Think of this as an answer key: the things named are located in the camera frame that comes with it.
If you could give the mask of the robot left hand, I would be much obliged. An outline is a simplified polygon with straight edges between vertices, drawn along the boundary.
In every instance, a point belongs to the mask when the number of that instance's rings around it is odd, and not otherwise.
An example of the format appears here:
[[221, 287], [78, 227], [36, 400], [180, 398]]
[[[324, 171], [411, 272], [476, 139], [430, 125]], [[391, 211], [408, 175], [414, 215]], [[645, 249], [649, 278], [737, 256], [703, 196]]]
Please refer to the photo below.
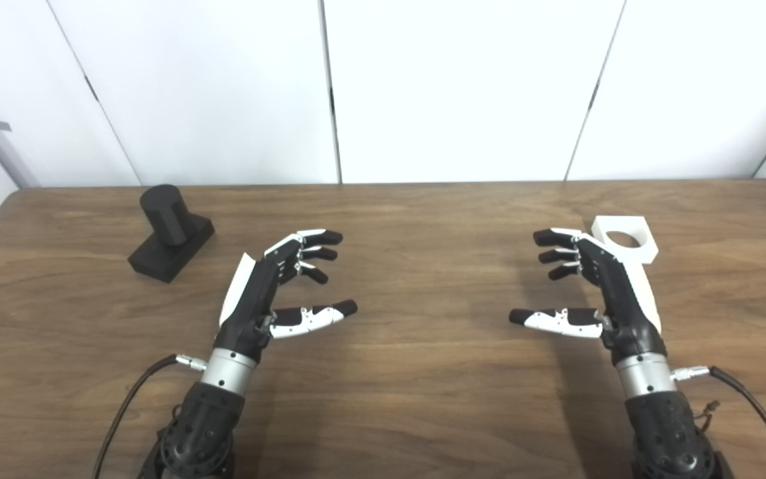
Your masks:
[[334, 261], [338, 254], [331, 247], [342, 241], [343, 235], [332, 230], [301, 230], [274, 243], [261, 259], [243, 254], [224, 299], [213, 346], [226, 349], [231, 357], [246, 357], [258, 364], [271, 340], [312, 333], [358, 312], [354, 300], [273, 307], [280, 286], [296, 277], [326, 284], [328, 275], [309, 260]]

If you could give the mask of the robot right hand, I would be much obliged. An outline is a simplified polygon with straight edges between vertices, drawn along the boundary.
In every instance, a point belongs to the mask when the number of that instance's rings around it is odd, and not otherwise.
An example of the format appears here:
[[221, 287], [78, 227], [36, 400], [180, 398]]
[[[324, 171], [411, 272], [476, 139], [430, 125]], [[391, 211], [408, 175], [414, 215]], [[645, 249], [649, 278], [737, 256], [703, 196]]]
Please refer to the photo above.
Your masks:
[[584, 231], [566, 228], [538, 230], [533, 237], [536, 245], [546, 249], [538, 255], [541, 263], [560, 263], [550, 270], [549, 279], [583, 277], [599, 288], [604, 309], [513, 309], [509, 313], [512, 324], [580, 339], [601, 339], [611, 352], [613, 364], [645, 354], [668, 356], [656, 324], [657, 306], [651, 290], [642, 287], [642, 280], [635, 278], [630, 263], [621, 260], [616, 248]]

